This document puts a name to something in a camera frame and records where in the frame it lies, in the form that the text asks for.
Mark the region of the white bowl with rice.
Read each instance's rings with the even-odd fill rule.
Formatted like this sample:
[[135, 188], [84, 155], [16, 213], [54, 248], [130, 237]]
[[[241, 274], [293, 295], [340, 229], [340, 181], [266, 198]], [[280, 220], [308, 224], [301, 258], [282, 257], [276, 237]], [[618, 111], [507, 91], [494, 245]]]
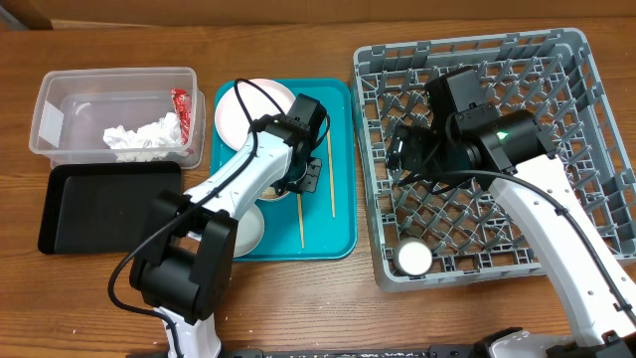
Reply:
[[266, 202], [275, 202], [284, 199], [290, 194], [289, 191], [282, 191], [281, 193], [277, 193], [276, 190], [269, 186], [266, 187], [263, 192], [259, 196], [259, 200]]

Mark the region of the small white cup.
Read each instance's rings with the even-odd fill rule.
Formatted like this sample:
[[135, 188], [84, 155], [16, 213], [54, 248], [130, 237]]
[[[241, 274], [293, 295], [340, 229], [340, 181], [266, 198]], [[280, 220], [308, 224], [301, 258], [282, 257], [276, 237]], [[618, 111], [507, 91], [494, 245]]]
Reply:
[[432, 266], [433, 258], [425, 241], [410, 237], [401, 240], [394, 249], [394, 265], [397, 270], [410, 276], [426, 274]]

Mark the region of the red snack wrapper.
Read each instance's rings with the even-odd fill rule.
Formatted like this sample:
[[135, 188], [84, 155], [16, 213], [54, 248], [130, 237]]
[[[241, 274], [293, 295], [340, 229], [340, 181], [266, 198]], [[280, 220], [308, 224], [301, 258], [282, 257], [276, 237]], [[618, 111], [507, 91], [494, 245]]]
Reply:
[[189, 140], [192, 120], [192, 98], [184, 89], [172, 88], [173, 107], [179, 117], [182, 143]]

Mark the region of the white napkin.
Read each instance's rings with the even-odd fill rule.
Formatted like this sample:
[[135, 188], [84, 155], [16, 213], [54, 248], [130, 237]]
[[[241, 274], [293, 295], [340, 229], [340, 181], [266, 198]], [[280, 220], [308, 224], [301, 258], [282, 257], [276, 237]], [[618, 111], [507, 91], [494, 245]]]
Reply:
[[126, 130], [122, 125], [107, 128], [103, 142], [112, 150], [119, 162], [147, 162], [164, 159], [169, 152], [161, 148], [183, 145], [181, 122], [174, 112], [167, 112], [155, 122], [136, 130]]

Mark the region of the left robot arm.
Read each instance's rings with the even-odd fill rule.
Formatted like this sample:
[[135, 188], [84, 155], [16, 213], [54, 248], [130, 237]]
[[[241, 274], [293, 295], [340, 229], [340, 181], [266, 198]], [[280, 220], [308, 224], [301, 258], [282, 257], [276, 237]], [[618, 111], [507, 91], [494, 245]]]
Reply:
[[253, 122], [243, 148], [208, 180], [153, 203], [129, 279], [163, 320], [168, 356], [221, 353], [213, 314], [230, 283], [239, 220], [268, 187], [315, 190], [321, 162], [312, 152], [327, 117], [319, 100], [300, 94], [286, 113]]

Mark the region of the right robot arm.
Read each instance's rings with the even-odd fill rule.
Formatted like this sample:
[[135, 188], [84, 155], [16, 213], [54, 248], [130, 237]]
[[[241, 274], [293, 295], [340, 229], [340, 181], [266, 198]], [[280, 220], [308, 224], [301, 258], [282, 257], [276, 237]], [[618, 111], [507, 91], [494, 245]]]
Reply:
[[387, 166], [403, 184], [476, 180], [520, 228], [566, 313], [569, 336], [519, 327], [476, 342], [474, 357], [632, 357], [635, 283], [577, 200], [547, 128], [525, 109], [499, 113], [470, 67], [428, 81], [428, 127], [394, 129]]

